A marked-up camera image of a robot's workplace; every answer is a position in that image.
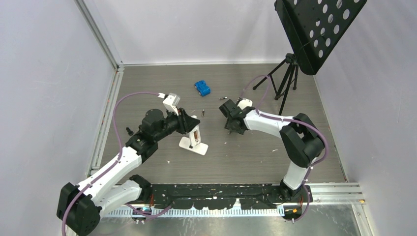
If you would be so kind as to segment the white remote control back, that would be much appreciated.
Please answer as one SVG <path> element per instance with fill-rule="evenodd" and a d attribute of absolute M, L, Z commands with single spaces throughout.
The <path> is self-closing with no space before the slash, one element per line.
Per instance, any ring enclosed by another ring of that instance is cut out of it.
<path fill-rule="evenodd" d="M 192 131 L 188 134 L 189 135 L 189 147 L 195 148 L 197 145 L 199 145 L 202 141 L 201 134 L 200 134 L 200 128 L 197 124 Z"/>

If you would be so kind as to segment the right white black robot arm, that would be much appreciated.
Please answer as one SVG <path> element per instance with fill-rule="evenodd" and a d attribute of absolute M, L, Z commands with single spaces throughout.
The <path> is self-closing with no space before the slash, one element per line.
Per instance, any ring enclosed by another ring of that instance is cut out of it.
<path fill-rule="evenodd" d="M 306 191 L 306 179 L 313 166 L 326 156 L 328 143 L 311 119 L 303 113 L 295 117 L 279 116 L 252 107 L 250 100 L 237 103 L 229 99 L 219 107 L 226 118 L 225 129 L 232 133 L 260 131 L 282 140 L 290 165 L 278 186 L 279 197 L 293 202 Z"/>

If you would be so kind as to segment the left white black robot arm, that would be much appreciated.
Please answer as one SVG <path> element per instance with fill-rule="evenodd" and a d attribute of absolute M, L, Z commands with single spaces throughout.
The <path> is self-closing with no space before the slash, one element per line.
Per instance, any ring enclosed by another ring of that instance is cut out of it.
<path fill-rule="evenodd" d="M 70 228 L 79 236 L 87 236 L 109 211 L 134 200 L 146 203 L 151 196 L 150 183 L 142 177 L 134 176 L 122 186 L 112 187 L 149 159 L 157 151 L 158 141 L 174 132 L 189 134 L 199 124 L 200 120 L 183 108 L 166 114 L 159 109 L 147 111 L 138 132 L 111 161 L 78 184 L 69 182 L 62 187 L 57 208 L 62 235 Z"/>

